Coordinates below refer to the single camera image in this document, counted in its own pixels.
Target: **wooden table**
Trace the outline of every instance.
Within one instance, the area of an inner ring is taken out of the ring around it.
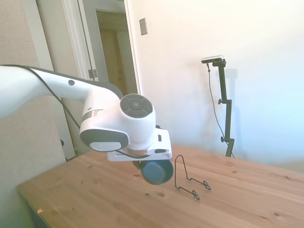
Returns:
[[[89,152],[19,186],[19,192],[52,228],[304,228],[304,174],[173,147],[181,160],[174,177],[150,185],[131,162],[110,162]]]

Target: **black wire stand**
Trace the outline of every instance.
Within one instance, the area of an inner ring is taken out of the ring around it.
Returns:
[[[177,160],[178,157],[181,157],[181,158],[182,158],[182,162],[183,162],[183,164],[184,164],[184,168],[185,168],[185,172],[186,172],[186,179],[187,179],[187,181],[194,180],[194,181],[196,181],[196,182],[198,182],[198,183],[204,185],[205,188],[206,188],[206,190],[208,190],[208,191],[211,190],[211,187],[208,185],[208,183],[207,183],[206,181],[200,182],[200,181],[198,181],[198,180],[196,180],[196,179],[194,179],[194,178],[190,178],[190,179],[188,178],[188,173],[187,173],[187,169],[186,169],[185,160],[184,160],[184,157],[183,157],[181,154],[178,155],[178,156],[175,158],[175,162],[174,162],[174,182],[175,182],[175,188],[176,188],[177,190],[183,189],[184,191],[186,191],[186,192],[190,193],[191,195],[193,195],[193,197],[194,197],[194,199],[195,199],[196,201],[200,201],[200,197],[198,196],[198,194],[197,194],[197,192],[196,192],[195,190],[192,190],[192,192],[191,192],[191,191],[189,191],[189,190],[183,188],[182,186],[177,187],[177,185],[176,185],[176,160]]]

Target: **wall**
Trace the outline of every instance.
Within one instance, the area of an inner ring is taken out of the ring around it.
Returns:
[[[0,64],[39,66],[20,0],[0,3]],[[47,97],[0,121],[0,227],[31,228],[16,186],[65,162]]]
[[[143,95],[173,144],[225,154],[200,63],[222,54],[235,156],[263,163],[304,159],[303,1],[128,0],[127,7]],[[218,79],[211,68],[216,101]],[[216,109],[224,127],[225,106]]]

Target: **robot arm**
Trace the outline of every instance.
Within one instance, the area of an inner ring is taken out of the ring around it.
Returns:
[[[172,157],[169,133],[155,128],[155,110],[145,97],[137,94],[122,97],[119,89],[109,83],[31,69],[57,96],[84,102],[80,138],[88,147],[109,152],[111,161]],[[0,66],[0,77],[0,119],[35,97],[52,95],[47,86],[26,69]]]

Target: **wall plate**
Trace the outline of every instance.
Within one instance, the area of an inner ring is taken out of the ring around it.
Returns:
[[[142,34],[142,36],[148,34],[147,24],[146,24],[146,18],[140,19],[139,20],[139,25],[141,27],[141,34]]]

